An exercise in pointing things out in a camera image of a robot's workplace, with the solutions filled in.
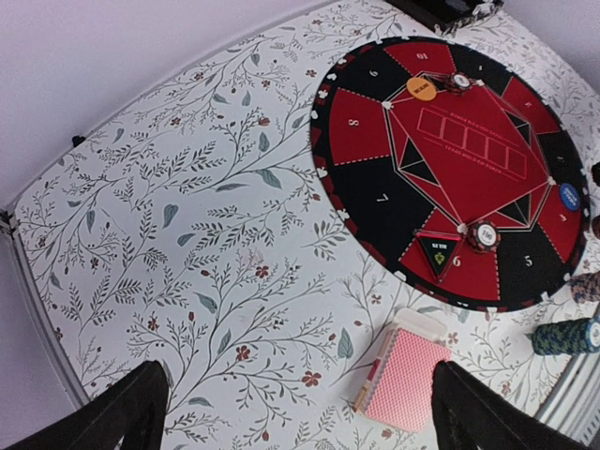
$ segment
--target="blue disc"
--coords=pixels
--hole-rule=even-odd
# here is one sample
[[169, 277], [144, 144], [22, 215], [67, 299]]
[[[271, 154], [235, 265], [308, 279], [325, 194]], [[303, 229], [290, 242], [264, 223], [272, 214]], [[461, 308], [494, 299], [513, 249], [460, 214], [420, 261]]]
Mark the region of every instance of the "blue disc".
[[578, 191], [568, 183], [561, 184], [561, 200], [569, 211], [575, 212], [581, 206], [581, 199]]

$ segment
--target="floral tablecloth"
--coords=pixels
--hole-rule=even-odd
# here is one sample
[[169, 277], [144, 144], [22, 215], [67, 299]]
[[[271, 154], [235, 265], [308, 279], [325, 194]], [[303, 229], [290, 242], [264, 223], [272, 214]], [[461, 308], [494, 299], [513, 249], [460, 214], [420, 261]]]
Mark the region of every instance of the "floral tablecloth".
[[[528, 334], [593, 307], [565, 289], [505, 314], [431, 299], [369, 258], [315, 173], [308, 121], [322, 77], [398, 35], [432, 36], [381, 0], [347, 0], [246, 39], [139, 98], [22, 195], [26, 258], [90, 397], [153, 359], [171, 386], [169, 450], [434, 449], [431, 424], [403, 433], [350, 407], [384, 327], [413, 308], [448, 326], [462, 366], [539, 409], [568, 357], [535, 356]], [[503, 13], [455, 41], [538, 90], [590, 168], [600, 98], [573, 69]], [[579, 270], [599, 256], [592, 240]]]

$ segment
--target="red and black mat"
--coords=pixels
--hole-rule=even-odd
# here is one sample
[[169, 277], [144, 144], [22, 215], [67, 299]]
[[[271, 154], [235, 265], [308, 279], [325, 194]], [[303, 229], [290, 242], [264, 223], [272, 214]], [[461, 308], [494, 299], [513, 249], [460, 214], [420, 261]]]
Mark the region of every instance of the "red and black mat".
[[[451, 88], [454, 74], [472, 86]], [[408, 92], [414, 77], [435, 85], [433, 100]], [[370, 43], [327, 74], [311, 125], [317, 171], [346, 226], [415, 288], [514, 310], [550, 297], [577, 267], [590, 214], [578, 151], [502, 64], [438, 39]], [[568, 185], [577, 208], [564, 202]], [[476, 223], [496, 227], [495, 251], [466, 242]]]

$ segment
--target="orange token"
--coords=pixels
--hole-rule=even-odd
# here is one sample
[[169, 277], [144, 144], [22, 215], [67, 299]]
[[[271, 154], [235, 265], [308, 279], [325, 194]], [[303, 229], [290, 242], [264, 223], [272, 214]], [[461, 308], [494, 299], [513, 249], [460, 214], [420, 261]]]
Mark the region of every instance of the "orange token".
[[433, 83], [425, 78], [413, 77], [409, 79], [406, 88], [413, 97], [421, 101], [431, 101], [438, 95]]

